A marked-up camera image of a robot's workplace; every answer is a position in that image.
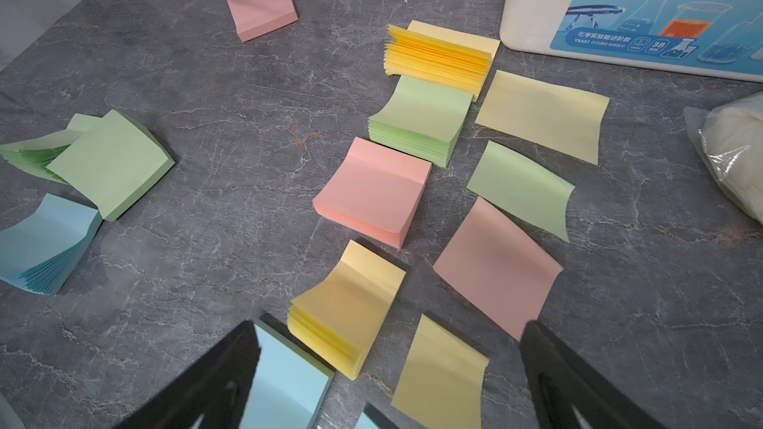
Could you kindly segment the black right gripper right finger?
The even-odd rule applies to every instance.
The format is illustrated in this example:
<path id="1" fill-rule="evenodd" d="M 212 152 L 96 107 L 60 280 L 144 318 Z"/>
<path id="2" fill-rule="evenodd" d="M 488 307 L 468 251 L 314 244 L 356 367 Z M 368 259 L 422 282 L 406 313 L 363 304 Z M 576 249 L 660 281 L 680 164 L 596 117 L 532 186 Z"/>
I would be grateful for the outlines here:
<path id="1" fill-rule="evenodd" d="M 574 353 L 539 321 L 520 340 L 538 426 L 661 428 L 663 426 Z"/>

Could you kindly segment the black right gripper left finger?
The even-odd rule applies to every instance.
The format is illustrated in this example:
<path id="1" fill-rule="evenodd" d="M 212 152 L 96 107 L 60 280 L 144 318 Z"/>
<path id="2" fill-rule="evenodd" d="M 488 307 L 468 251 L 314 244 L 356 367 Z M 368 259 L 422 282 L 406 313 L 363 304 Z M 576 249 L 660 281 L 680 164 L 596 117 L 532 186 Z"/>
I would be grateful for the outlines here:
<path id="1" fill-rule="evenodd" d="M 260 345 L 252 320 L 238 324 L 119 428 L 238 428 Z"/>

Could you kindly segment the pink memo pad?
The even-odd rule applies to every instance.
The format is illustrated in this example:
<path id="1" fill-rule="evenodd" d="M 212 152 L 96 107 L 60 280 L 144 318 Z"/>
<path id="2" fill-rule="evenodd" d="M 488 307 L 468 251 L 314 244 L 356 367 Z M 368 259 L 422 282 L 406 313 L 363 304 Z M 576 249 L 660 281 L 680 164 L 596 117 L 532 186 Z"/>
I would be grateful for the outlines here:
<path id="1" fill-rule="evenodd" d="M 313 206 L 324 218 L 401 249 L 430 171 L 427 161 L 357 137 Z"/>
<path id="2" fill-rule="evenodd" d="M 227 0 L 240 41 L 285 27 L 298 20 L 293 0 Z"/>

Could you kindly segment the torn pink memo page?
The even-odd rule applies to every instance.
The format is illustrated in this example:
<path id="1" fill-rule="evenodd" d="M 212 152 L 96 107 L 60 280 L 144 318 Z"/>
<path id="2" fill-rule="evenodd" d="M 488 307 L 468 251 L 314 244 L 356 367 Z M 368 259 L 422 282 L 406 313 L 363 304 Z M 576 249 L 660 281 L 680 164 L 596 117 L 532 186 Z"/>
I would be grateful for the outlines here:
<path id="1" fill-rule="evenodd" d="M 479 198 L 435 272 L 516 340 L 538 319 L 564 268 L 505 214 Z"/>

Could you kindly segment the yellow memo pad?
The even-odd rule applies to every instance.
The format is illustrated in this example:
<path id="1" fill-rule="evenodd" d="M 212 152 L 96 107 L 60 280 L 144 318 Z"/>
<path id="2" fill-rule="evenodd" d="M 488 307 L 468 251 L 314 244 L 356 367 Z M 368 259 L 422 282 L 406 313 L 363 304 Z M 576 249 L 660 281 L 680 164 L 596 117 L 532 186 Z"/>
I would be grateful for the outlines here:
<path id="1" fill-rule="evenodd" d="M 407 29 L 387 26 L 383 67 L 387 75 L 405 75 L 466 91 L 477 100 L 500 42 L 412 21 Z"/>
<path id="2" fill-rule="evenodd" d="M 403 278 L 401 268 L 351 240 L 326 279 L 292 300 L 288 330 L 353 381 Z"/>

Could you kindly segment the torn blue memo page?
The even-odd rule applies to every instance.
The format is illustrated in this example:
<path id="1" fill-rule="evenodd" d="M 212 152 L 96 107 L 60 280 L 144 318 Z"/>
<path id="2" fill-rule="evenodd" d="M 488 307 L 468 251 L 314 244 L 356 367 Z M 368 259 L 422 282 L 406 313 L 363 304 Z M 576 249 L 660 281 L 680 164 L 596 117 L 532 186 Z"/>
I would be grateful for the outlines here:
<path id="1" fill-rule="evenodd" d="M 359 417 L 355 429 L 397 429 L 397 425 L 383 415 L 379 409 L 367 405 Z"/>

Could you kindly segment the torn green memo page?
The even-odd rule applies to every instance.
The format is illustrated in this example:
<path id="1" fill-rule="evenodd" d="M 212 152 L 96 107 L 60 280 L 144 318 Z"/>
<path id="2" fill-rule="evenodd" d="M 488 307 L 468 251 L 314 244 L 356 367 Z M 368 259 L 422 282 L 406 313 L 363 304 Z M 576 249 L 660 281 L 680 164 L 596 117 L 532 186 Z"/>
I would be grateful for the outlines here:
<path id="1" fill-rule="evenodd" d="M 534 160 L 490 141 L 467 189 L 512 216 L 569 241 L 566 211 L 574 186 Z"/>

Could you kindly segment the torn yellow memo page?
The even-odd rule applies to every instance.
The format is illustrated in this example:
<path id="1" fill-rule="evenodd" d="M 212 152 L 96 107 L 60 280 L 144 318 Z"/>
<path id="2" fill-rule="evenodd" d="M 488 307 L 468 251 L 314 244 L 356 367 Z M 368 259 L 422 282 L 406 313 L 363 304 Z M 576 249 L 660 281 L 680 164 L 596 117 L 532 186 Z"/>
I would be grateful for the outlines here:
<path id="1" fill-rule="evenodd" d="M 610 98 L 497 71 L 476 123 L 596 165 Z"/>

